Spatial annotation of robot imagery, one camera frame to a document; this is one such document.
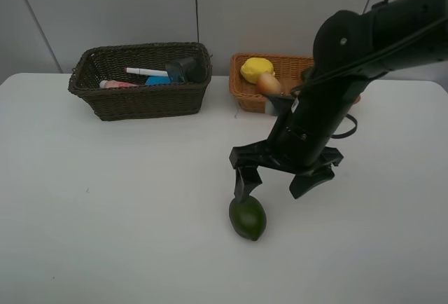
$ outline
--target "white table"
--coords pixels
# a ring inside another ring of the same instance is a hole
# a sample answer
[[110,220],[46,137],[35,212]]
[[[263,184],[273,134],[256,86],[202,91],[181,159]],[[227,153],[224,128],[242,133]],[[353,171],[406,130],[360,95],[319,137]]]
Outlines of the white table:
[[345,156],[335,179],[299,200],[292,175],[260,169],[267,229],[249,242],[228,219],[228,156],[273,117],[235,118],[215,77],[197,115],[101,122],[68,78],[0,86],[1,303],[448,301],[439,85],[369,86],[352,108],[358,132],[330,143]]

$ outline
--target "marker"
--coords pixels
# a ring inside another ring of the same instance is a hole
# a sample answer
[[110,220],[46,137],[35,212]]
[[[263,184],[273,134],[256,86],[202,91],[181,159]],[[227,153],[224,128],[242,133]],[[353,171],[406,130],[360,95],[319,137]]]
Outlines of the marker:
[[138,75],[149,75],[149,76],[164,76],[168,77],[168,73],[166,71],[158,71],[157,69],[144,69],[144,68],[125,68],[126,73],[129,74],[138,74]]

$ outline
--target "lemon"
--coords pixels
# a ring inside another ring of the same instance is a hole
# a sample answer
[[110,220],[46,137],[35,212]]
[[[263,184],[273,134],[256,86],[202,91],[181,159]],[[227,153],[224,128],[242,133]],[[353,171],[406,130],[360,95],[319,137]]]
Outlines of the lemon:
[[274,65],[263,57],[251,57],[241,66],[241,75],[254,85],[260,75],[266,71],[275,76]]

